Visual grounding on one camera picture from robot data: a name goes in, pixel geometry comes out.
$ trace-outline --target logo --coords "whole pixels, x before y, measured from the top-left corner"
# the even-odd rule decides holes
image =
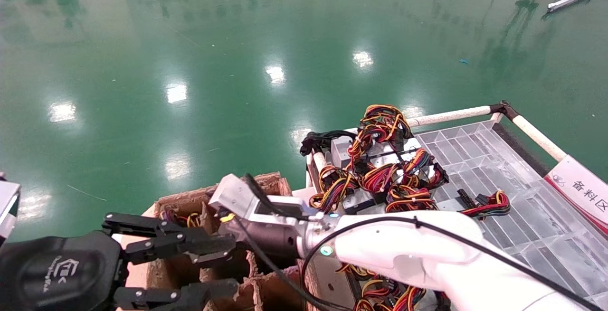
[[[59,278],[57,279],[57,284],[59,285],[60,283],[67,283],[67,277],[76,274],[79,261],[67,259],[59,262],[59,260],[61,260],[61,255],[55,257],[53,262],[46,270],[46,276],[44,276],[44,287],[42,291],[43,293],[48,292],[48,288],[55,278]]]
[[[562,177],[560,177],[560,176],[558,176],[558,175],[553,175],[553,181],[554,181],[554,182],[555,182],[557,185],[562,186],[562,187],[564,187],[564,186],[565,186],[565,184],[566,184],[566,181],[565,181],[565,180],[564,180]]]

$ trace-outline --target robotic arm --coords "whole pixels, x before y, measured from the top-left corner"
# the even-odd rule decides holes
[[[452,237],[415,223],[373,221],[386,216],[415,219],[449,229],[513,261],[484,240],[476,222],[458,212],[409,211],[365,216],[320,213],[302,221],[297,220],[306,211],[302,201],[293,197],[268,196],[283,215],[291,217],[278,216],[267,211],[264,197],[256,196],[255,190],[250,190],[236,176],[228,175],[222,179],[210,205],[218,210],[229,210],[238,217],[264,251],[297,251],[304,258],[323,244],[320,248],[323,255],[408,285],[444,291],[459,311],[485,311],[488,308],[495,311],[544,311],[555,307],[563,311],[584,310],[527,274]],[[231,216],[223,220],[220,231],[238,233],[238,229],[231,225],[234,222]],[[249,231],[257,227],[274,230],[271,235]]]
[[[16,203],[10,201],[18,200],[18,185],[2,196],[2,183],[6,182],[0,181],[0,209],[6,212],[0,224],[5,219],[13,222],[6,214],[14,216]],[[3,204],[2,197],[8,203]],[[185,253],[193,263],[212,266],[229,259],[239,242],[249,240],[268,254],[310,259],[319,251],[395,281],[444,291],[459,311],[584,310],[527,274],[429,227],[449,229],[510,259],[484,240],[473,220],[457,212],[324,215],[295,197],[260,194],[235,175],[222,179],[210,205],[221,217],[218,235],[156,218],[112,213],[106,215],[102,231],[85,236],[4,244],[0,311],[200,311],[211,299],[234,295],[238,283],[226,279],[191,283],[180,290],[128,288],[127,264]],[[148,240],[123,250],[111,239],[115,233]]]

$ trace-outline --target sign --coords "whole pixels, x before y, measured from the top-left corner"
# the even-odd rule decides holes
[[[608,234],[608,185],[571,156],[545,177],[591,223]]]

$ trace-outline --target yellow wire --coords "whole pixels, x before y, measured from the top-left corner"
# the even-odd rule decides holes
[[[361,289],[361,298],[363,298],[363,294],[365,293],[365,290],[369,286],[373,285],[374,283],[381,283],[381,282],[382,282],[382,280],[380,280],[380,279],[373,279],[373,280],[368,281],[365,285],[363,285],[363,287]]]

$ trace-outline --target white robotic arm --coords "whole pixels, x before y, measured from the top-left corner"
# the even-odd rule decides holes
[[[342,216],[333,231],[387,215]],[[391,217],[414,218],[448,229],[513,260],[484,240],[474,220],[446,211],[410,211]],[[310,237],[319,243],[323,233]],[[584,310],[553,289],[473,247],[427,227],[405,222],[362,225],[328,242],[337,259],[408,285],[444,291],[459,311]]]
[[[311,252],[319,250],[323,255],[395,281],[443,291],[458,311],[585,310],[514,266],[464,243],[468,240],[514,262],[484,240],[476,221],[458,212],[408,211],[365,216],[319,213],[309,217],[306,214],[311,214],[310,209],[297,198],[261,196],[254,190],[236,176],[228,175],[210,205],[230,210],[244,220],[247,229],[243,227],[243,231],[256,233],[246,237],[265,251],[297,253],[308,260]],[[442,230],[463,240],[445,235]]]

